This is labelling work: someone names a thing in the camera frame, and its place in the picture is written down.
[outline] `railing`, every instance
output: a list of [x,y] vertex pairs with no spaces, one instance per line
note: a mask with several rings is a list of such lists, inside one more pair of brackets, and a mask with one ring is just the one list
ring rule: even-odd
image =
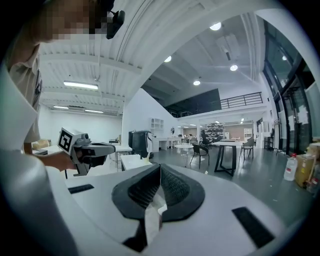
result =
[[236,107],[249,106],[263,103],[261,92],[245,94],[237,97],[226,98],[220,101],[221,109],[231,109]]
[[231,109],[236,107],[244,107],[254,104],[261,104],[263,103],[261,92],[255,92],[250,94],[245,94],[241,96],[226,98],[218,101],[212,102],[198,102],[196,106],[192,107],[192,110],[181,110],[181,111],[174,111],[172,109],[166,108],[166,110],[175,118],[183,118],[187,116],[197,115],[201,113],[211,112],[211,111],[218,111],[218,110],[225,110]]

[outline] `black railing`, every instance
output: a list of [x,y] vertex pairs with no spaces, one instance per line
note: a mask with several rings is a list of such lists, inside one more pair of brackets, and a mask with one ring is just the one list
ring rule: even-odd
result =
[[245,94],[241,96],[231,97],[222,99],[221,101],[221,109],[231,109],[243,106],[249,106],[254,104],[263,103],[261,92],[255,92],[250,94]]

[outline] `round ceiling light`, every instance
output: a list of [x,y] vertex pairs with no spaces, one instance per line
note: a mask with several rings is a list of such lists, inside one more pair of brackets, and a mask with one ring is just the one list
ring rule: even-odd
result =
[[218,22],[210,27],[211,30],[217,31],[221,28],[221,22]]
[[170,62],[170,61],[171,61],[171,59],[172,59],[172,58],[171,58],[171,56],[169,56],[168,58],[166,58],[166,59],[165,59],[165,61],[164,61],[164,62]]
[[238,66],[237,65],[232,65],[231,67],[230,67],[230,70],[231,71],[236,71],[238,69]]

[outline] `person's arm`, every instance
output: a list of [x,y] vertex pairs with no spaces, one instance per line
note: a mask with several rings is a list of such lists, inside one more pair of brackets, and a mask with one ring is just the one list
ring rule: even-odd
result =
[[31,143],[24,143],[23,147],[26,154],[33,155],[34,157],[38,158],[45,166],[55,167],[60,171],[66,169],[76,169],[75,165],[70,159],[70,156],[63,151],[47,155],[37,155],[32,153]]
[[87,28],[89,7],[94,4],[94,0],[51,0],[44,4],[38,14],[24,24],[8,61],[8,69],[14,64],[25,63],[40,43]]

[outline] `chair leg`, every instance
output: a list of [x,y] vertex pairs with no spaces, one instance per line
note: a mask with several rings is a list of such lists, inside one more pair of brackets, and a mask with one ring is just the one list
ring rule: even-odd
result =
[[[194,156],[195,156],[195,154],[193,154],[192,159],[194,159]],[[191,165],[192,159],[191,159],[191,161],[190,161],[190,165]]]

